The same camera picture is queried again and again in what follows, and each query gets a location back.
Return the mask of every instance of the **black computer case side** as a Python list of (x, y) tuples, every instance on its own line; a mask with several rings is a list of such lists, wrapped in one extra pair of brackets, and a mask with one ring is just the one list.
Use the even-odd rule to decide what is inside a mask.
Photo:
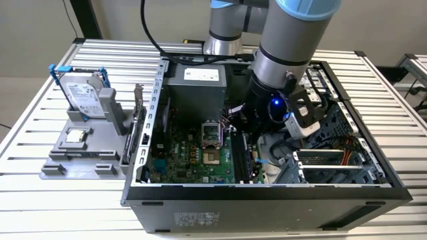
[(121, 203), (148, 233), (346, 231), (412, 200), (328, 63), (317, 63), (382, 168), (381, 181), (390, 187), (153, 186), (132, 184), (129, 167)]

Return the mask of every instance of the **white wall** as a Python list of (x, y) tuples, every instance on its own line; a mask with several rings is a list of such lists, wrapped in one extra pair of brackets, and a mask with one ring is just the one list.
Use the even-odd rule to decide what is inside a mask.
[[(105, 39), (146, 41), (140, 0), (91, 4)], [(425, 9), (427, 0), (342, 0), (318, 48), (361, 50), (378, 65), (393, 65), (402, 53), (427, 54)], [(204, 40), (209, 1), (146, 0), (146, 24), (158, 42)], [(73, 38), (61, 0), (0, 0), (0, 76), (46, 76), (47, 64), (57, 63)], [(257, 45), (258, 40), (257, 35), (242, 36), (244, 44)]]
[(46, 77), (49, 64), (59, 61), (74, 37), (61, 0), (0, 0), (0, 76)]

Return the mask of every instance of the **green circuit board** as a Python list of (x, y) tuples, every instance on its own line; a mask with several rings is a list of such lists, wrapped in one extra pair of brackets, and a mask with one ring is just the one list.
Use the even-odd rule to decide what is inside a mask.
[[(154, 183), (236, 183), (229, 136), (224, 137), (224, 144), (220, 149), (201, 149), (200, 142), (201, 135), (198, 133), (188, 134), (178, 129), (172, 129), (165, 172), (161, 174), (158, 172), (150, 173), (150, 179)], [(258, 174), (252, 181), (253, 183), (264, 183), (262, 175)]]

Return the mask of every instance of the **aluminum extrusion table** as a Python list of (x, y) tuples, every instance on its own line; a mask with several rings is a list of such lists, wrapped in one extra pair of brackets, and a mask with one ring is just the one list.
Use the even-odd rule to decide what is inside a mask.
[[(198, 44), (161, 44), (168, 52), (200, 53)], [(249, 53), (254, 47), (245, 47)], [(286, 232), (154, 235), (120, 206), (124, 180), (41, 180), (38, 172), (67, 119), (67, 103), (49, 77), (0, 144), (0, 239), (345, 239), (427, 238), (427, 125), (373, 67), (350, 51), (317, 50), (346, 90), (364, 123), (413, 197), (349, 232), (294, 236)], [(132, 108), (134, 83), (148, 103), (158, 52), (149, 43), (85, 40), (59, 65), (107, 70), (115, 100)]]

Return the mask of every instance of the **motherboard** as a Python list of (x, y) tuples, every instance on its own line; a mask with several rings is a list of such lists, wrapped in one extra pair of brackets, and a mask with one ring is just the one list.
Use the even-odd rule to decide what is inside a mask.
[[(228, 131), (217, 131), (213, 124), (204, 130), (172, 127), (168, 154), (153, 159), (150, 180), (153, 183), (169, 184), (234, 184), (234, 162), (232, 155), (230, 135)], [(222, 143), (214, 142), (221, 136)], [(250, 156), (258, 155), (256, 145), (246, 146)], [(264, 183), (262, 174), (252, 178), (252, 183)]]

